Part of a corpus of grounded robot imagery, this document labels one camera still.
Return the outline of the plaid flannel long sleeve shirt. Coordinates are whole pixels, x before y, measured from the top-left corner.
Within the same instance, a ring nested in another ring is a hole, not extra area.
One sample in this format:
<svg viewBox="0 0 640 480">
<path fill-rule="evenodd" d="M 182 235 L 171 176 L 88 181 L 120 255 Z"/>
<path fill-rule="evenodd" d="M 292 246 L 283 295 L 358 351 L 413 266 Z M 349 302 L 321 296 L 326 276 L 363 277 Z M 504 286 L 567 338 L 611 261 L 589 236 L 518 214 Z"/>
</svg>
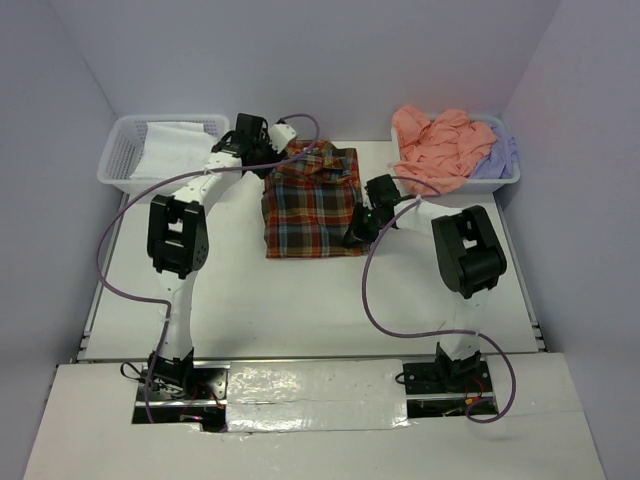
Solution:
<svg viewBox="0 0 640 480">
<path fill-rule="evenodd" d="M 354 209 L 363 201 L 358 153 L 330 141 L 294 141 L 294 162 L 272 170 L 261 198 L 268 259 L 361 256 L 367 246 L 346 247 L 343 239 Z"/>
</svg>

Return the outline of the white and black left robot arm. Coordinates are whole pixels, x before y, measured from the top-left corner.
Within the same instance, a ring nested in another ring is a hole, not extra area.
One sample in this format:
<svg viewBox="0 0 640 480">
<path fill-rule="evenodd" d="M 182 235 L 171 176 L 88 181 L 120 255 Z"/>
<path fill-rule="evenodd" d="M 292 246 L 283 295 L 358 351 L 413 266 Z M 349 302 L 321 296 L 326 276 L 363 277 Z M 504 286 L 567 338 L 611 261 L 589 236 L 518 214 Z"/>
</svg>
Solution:
<svg viewBox="0 0 640 480">
<path fill-rule="evenodd" d="M 147 254 L 169 307 L 161 340 L 149 356 L 147 382 L 173 398 L 188 396 L 196 385 L 190 320 L 195 279 L 209 254 L 207 215 L 245 167 L 268 173 L 297 136 L 283 120 L 267 127 L 261 117 L 240 114 L 236 128 L 212 147 L 201 174 L 150 203 Z"/>
</svg>

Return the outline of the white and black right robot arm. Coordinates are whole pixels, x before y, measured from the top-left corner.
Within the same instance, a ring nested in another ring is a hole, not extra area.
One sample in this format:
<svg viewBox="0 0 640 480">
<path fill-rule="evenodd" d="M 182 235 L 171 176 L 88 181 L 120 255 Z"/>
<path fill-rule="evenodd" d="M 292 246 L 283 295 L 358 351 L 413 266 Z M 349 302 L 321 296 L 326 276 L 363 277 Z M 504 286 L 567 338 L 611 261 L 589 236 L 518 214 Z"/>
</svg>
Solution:
<svg viewBox="0 0 640 480">
<path fill-rule="evenodd" d="M 456 391 L 479 374 L 480 323 L 489 292 L 505 274 L 507 260 L 491 219 L 480 205 L 450 208 L 425 196 L 400 194 L 389 175 L 367 182 L 369 206 L 356 204 L 343 238 L 346 247 L 368 246 L 361 280 L 365 315 L 381 333 L 399 339 L 438 337 L 433 371 L 427 379 L 444 390 Z M 369 306 L 367 277 L 373 254 L 391 229 L 420 233 L 434 242 L 440 278 L 455 297 L 454 315 L 437 332 L 398 333 L 379 324 Z"/>
</svg>

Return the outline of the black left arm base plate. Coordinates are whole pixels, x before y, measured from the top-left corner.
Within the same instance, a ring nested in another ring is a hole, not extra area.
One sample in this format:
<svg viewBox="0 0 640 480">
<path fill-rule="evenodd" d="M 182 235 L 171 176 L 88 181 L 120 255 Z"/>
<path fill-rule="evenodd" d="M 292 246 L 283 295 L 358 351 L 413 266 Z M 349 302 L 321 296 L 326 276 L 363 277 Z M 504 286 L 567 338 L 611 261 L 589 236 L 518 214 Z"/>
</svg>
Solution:
<svg viewBox="0 0 640 480">
<path fill-rule="evenodd" d="M 120 374 L 137 383 L 131 422 L 150 424 L 193 424 L 205 432 L 222 433 L 227 430 L 226 406 L 229 367 L 197 362 L 186 387 L 152 380 L 145 393 L 144 365 L 132 362 L 120 364 Z"/>
</svg>

